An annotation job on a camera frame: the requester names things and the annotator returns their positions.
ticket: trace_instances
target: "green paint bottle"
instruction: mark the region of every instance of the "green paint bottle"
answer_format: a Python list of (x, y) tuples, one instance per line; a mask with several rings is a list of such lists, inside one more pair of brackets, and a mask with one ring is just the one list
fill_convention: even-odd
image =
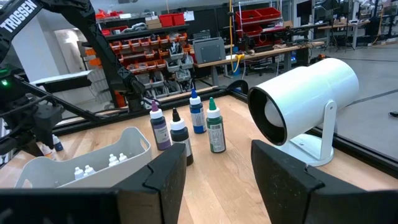
[(221, 153), (226, 150), (223, 117), (220, 109), (216, 107), (213, 97), (210, 97), (209, 108), (206, 119), (209, 133), (210, 150), (214, 153)]

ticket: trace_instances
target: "green light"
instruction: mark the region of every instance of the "green light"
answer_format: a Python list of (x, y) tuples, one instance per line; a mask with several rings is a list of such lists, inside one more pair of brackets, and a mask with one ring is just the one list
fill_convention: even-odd
[(4, 85), (4, 86), (8, 86), (7, 80), (1, 80), (1, 84)]

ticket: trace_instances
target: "workbench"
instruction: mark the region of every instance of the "workbench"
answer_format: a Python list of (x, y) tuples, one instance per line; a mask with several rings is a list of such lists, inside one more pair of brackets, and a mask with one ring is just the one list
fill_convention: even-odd
[[(370, 22), (369, 21), (365, 21), (365, 22), (359, 22), (357, 24), (348, 24), (348, 27), (354, 27), (354, 30), (353, 30), (353, 33), (354, 33), (354, 35), (353, 35), (353, 48), (354, 49), (356, 48), (356, 39), (358, 38), (358, 28), (363, 26), (363, 25), (365, 25), (365, 24), (368, 24), (368, 23), (370, 23)], [(334, 28), (345, 28), (345, 27), (347, 27), (347, 24), (333, 25), (333, 29)], [(326, 46), (329, 46), (329, 43), (330, 43), (330, 30), (331, 30), (331, 28), (332, 28), (332, 26), (325, 26), (325, 27), (319, 27), (318, 28), (320, 30), (322, 30), (322, 29), (326, 30), (326, 37), (327, 37)]]
[[(247, 104), (230, 95), (215, 101), (224, 117), (226, 152), (221, 154), (210, 152), (208, 133), (193, 133), (189, 106), (177, 108), (190, 132), (194, 158), (187, 167), (178, 223), (270, 223), (251, 164), (251, 141), (267, 140), (254, 124)], [(208, 101), (203, 106), (207, 110)], [(172, 110), (164, 111), (164, 116), (170, 130)], [(57, 159), (70, 159), (115, 143), (131, 126), (149, 140), (155, 158), (161, 152), (156, 149), (149, 120), (147, 115), (62, 136), (65, 150), (57, 153)], [(21, 151), (0, 169), (0, 187), (13, 187), (31, 159), (33, 156)], [(365, 190), (398, 189), (397, 179), (339, 150), (319, 169)]]
[[(307, 45), (310, 45), (311, 47), (316, 47), (316, 46), (321, 46), (323, 45), (324, 42), (308, 42)], [(241, 59), (241, 62), (245, 60), (252, 60), (256, 58), (265, 58), (265, 57), (270, 57), (274, 55), (279, 55), (279, 54), (285, 54), (284, 57), (284, 70), (285, 72), (289, 71), (292, 68), (292, 54), (291, 52), (294, 50), (299, 50), (299, 49), (306, 49), (307, 45), (296, 45), (293, 47), (283, 47), (283, 48), (276, 48), (274, 50), (269, 50), (266, 52), (260, 52), (260, 53), (255, 53), (254, 55), (245, 55), (243, 59)], [(213, 82), (213, 86), (218, 86), (218, 73), (216, 66), (222, 66), (224, 65), (224, 72), (227, 72), (226, 65), (231, 63), (231, 62), (237, 62), (238, 60), (235, 58), (235, 55), (232, 55), (232, 60), (231, 59), (224, 59), (224, 60), (219, 60), (216, 62), (209, 62), (209, 63), (201, 63), (197, 64), (195, 63), (194, 66), (196, 68), (204, 68), (204, 67), (209, 67), (211, 66), (211, 80)]]

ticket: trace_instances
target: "white lamp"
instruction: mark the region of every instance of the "white lamp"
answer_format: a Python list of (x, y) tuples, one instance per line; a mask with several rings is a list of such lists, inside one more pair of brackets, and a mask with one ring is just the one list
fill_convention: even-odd
[[(335, 58), (295, 68), (249, 90), (248, 105), (261, 133), (281, 151), (311, 166), (333, 158), (336, 111), (359, 92), (354, 71)], [(322, 138), (303, 134), (323, 123)]]

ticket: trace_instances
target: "lamp stand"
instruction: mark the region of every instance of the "lamp stand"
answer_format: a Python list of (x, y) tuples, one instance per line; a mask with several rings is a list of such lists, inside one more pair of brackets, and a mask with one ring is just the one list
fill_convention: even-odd
[(276, 148), (311, 166), (322, 166), (333, 159), (333, 133), (335, 131), (337, 104), (329, 101), (323, 114), (322, 138), (300, 134), (283, 146)]

